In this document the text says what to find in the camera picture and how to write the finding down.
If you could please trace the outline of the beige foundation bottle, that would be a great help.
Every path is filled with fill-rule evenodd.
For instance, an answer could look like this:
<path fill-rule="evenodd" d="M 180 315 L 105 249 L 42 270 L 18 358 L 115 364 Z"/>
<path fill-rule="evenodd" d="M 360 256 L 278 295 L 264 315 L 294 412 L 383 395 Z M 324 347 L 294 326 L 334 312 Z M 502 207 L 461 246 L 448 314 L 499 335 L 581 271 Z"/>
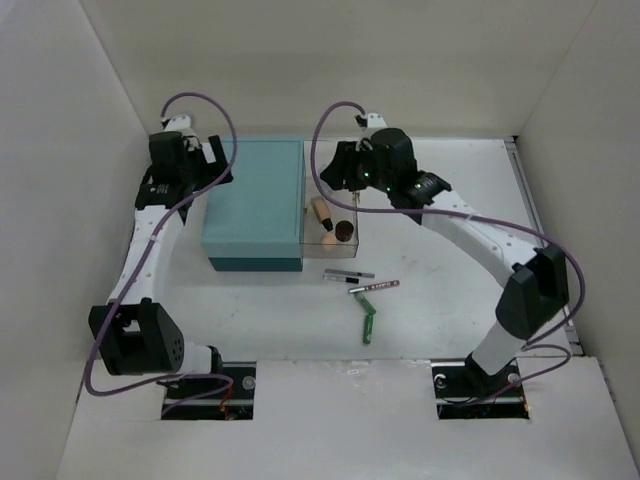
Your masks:
<path fill-rule="evenodd" d="M 322 196 L 313 197 L 309 203 L 318 224 L 325 232 L 334 231 L 334 223 L 328 203 Z"/>

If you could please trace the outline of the clear acrylic drawer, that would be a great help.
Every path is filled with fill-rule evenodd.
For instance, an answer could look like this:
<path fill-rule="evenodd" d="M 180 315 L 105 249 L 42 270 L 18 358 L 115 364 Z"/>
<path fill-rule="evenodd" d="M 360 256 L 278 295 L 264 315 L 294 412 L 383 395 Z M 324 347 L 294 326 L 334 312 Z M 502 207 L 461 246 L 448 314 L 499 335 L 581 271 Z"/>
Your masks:
<path fill-rule="evenodd" d="M 336 143 L 320 140 L 316 146 L 316 176 L 323 195 L 317 188 L 311 168 L 311 141 L 303 142 L 305 161 L 304 235 L 302 254 L 304 259 L 355 258 L 359 247 L 357 213 L 341 208 L 335 202 L 351 207 L 357 205 L 357 195 L 348 190 L 333 191 L 320 177 L 336 151 Z"/>

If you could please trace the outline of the small black jar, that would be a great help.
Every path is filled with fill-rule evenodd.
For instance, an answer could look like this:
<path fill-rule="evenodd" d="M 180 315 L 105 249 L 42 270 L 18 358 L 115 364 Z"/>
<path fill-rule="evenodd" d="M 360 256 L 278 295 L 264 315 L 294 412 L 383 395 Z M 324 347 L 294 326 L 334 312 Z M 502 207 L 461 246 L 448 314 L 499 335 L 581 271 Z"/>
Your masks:
<path fill-rule="evenodd" d="M 347 220 L 341 220 L 335 224 L 334 235 L 339 242 L 347 243 L 353 238 L 354 224 Z"/>

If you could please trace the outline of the beige makeup sponge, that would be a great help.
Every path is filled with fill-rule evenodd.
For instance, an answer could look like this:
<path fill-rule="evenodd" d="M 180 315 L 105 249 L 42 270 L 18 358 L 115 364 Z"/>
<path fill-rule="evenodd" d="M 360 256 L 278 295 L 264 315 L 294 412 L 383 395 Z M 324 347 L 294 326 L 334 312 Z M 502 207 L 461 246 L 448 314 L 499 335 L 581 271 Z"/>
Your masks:
<path fill-rule="evenodd" d="M 324 251 L 333 251 L 337 245 L 337 238 L 332 232 L 327 232 L 321 239 L 321 245 Z"/>

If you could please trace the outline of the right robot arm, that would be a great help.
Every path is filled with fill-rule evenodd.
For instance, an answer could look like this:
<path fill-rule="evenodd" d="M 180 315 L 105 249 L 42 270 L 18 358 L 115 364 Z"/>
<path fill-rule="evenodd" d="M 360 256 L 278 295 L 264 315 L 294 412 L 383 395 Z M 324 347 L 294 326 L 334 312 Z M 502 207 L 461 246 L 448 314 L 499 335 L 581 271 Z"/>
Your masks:
<path fill-rule="evenodd" d="M 465 360 L 464 384 L 473 394 L 489 394 L 526 343 L 568 302 L 566 255 L 513 236 L 511 227 L 479 219 L 453 187 L 417 166 L 411 140 L 398 128 L 383 128 L 360 141 L 341 141 L 317 187 L 333 191 L 376 189 L 392 207 L 416 224 L 449 240 L 484 267 L 503 292 L 496 321 Z"/>

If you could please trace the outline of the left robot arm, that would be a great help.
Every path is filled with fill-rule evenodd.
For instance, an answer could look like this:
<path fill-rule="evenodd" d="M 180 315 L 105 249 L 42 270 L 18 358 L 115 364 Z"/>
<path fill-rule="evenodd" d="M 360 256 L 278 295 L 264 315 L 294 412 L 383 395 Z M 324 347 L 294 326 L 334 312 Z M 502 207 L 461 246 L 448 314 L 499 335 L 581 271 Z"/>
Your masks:
<path fill-rule="evenodd" d="M 134 203 L 134 226 L 123 270 L 108 300 L 91 308 L 88 324 L 113 376 L 190 375 L 206 399 L 224 387 L 213 346 L 187 341 L 162 305 L 169 261 L 196 193 L 233 176 L 219 136 L 202 144 L 182 131 L 150 135 L 151 163 Z"/>

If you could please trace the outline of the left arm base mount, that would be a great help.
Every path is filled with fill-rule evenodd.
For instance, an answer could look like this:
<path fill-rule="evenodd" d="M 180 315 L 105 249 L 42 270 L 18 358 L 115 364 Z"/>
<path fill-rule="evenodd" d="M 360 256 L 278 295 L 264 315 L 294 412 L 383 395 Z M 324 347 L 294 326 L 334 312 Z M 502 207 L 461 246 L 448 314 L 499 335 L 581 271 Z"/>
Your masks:
<path fill-rule="evenodd" d="M 160 382 L 165 387 L 161 420 L 244 421 L 254 416 L 257 364 L 225 363 L 225 379 L 181 379 Z"/>

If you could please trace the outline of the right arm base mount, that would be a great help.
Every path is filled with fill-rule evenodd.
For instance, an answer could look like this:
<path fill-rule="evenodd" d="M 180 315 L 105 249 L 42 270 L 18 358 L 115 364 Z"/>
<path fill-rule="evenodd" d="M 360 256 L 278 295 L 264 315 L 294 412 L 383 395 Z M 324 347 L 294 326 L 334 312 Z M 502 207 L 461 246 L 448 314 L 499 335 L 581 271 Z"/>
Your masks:
<path fill-rule="evenodd" d="M 497 375 L 483 377 L 464 360 L 431 363 L 431 374 L 440 420 L 528 420 L 529 412 L 513 359 Z"/>

